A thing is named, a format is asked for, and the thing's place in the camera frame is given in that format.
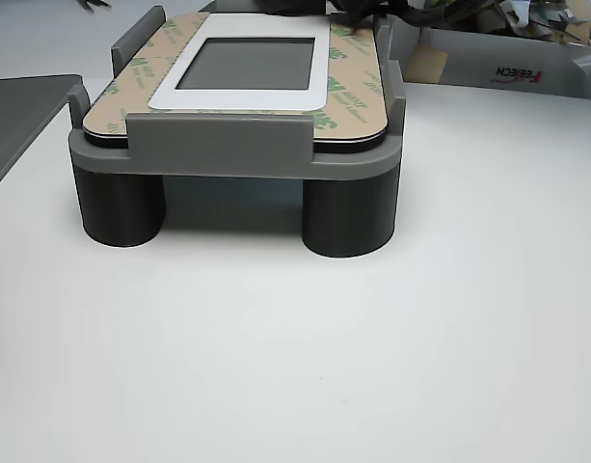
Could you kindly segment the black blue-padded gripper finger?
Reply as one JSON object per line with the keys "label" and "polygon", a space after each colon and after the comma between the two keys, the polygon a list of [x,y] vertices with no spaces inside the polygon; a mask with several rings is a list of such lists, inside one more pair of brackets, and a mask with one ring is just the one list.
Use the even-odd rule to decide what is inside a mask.
{"label": "black blue-padded gripper finger", "polygon": [[382,0],[330,0],[330,4],[346,14],[352,29],[359,28],[369,16],[387,13],[387,2]]}

